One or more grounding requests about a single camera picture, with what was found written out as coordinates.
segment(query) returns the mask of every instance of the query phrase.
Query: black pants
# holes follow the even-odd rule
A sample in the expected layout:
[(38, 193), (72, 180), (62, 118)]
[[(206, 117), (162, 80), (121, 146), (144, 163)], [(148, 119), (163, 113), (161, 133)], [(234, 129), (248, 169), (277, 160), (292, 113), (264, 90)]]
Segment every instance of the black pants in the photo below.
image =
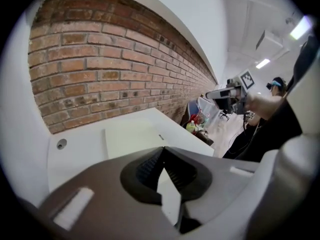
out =
[(257, 126), (250, 126), (249, 125), (245, 129), (245, 132), (243, 131), (242, 133), (240, 133), (235, 138), (232, 146), (224, 154), (223, 158), (235, 159), (237, 156), (239, 156), (248, 146), (248, 142), (252, 138), (252, 136), (254, 135), (256, 127)]

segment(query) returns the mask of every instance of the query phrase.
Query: air conditioning unit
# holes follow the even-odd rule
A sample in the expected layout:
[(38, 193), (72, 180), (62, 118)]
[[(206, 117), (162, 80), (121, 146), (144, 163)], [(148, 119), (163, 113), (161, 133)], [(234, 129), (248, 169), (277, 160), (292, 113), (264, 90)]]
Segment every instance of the air conditioning unit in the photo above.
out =
[(274, 61), (288, 53), (290, 50), (284, 45), (283, 38), (265, 30), (255, 46), (255, 51), (261, 59)]

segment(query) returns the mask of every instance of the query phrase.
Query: ceiling light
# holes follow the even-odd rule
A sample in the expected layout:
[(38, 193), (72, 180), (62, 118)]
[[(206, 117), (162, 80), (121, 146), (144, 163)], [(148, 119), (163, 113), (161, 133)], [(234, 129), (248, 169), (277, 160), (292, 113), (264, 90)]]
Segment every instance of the ceiling light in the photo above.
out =
[(263, 66), (267, 65), (270, 62), (269, 59), (265, 58), (263, 61), (261, 61), (258, 65), (256, 65), (255, 67), (257, 69), (261, 69)]
[(304, 33), (311, 29), (312, 24), (307, 16), (303, 16), (298, 25), (291, 31), (290, 36), (298, 40)]

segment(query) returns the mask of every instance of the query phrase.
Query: table top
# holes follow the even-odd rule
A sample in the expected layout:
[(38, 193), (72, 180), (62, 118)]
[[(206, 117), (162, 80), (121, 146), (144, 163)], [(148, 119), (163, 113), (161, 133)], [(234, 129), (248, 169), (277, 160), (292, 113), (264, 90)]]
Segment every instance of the table top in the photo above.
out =
[[(86, 168), (108, 160), (105, 125), (109, 121), (147, 119), (170, 147), (177, 147), (201, 155), (214, 155), (214, 149), (182, 128), (156, 108), (145, 109), (70, 129), (51, 136), (48, 149), (48, 183), (52, 192)], [(66, 139), (59, 150), (57, 143)]]

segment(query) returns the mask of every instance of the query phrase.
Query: white ceiling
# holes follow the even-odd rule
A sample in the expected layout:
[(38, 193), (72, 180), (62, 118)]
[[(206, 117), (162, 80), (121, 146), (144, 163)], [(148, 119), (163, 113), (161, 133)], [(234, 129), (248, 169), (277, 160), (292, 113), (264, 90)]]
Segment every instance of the white ceiling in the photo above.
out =
[[(290, 0), (225, 0), (228, 26), (228, 59), (223, 73), (223, 84), (245, 69), (249, 69), (256, 82), (255, 91), (267, 93), (267, 82), (274, 77), (289, 81), (293, 66), (299, 55), (305, 34), (298, 41), (289, 34), (302, 17)], [(264, 57), (256, 52), (256, 44), (263, 31), (267, 30), (283, 38), (289, 52), (261, 69), (256, 64)]]

